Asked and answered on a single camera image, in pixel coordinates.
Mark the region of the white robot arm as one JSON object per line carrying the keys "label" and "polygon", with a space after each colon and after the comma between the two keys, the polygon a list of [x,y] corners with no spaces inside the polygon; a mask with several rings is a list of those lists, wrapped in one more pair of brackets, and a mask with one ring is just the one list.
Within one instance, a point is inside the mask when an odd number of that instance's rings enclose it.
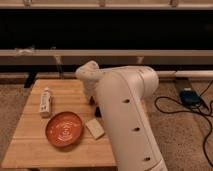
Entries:
{"label": "white robot arm", "polygon": [[142,106],[158,87],[156,71],[148,66],[101,69],[89,61],[75,75],[86,97],[99,106],[118,171],[168,171]]}

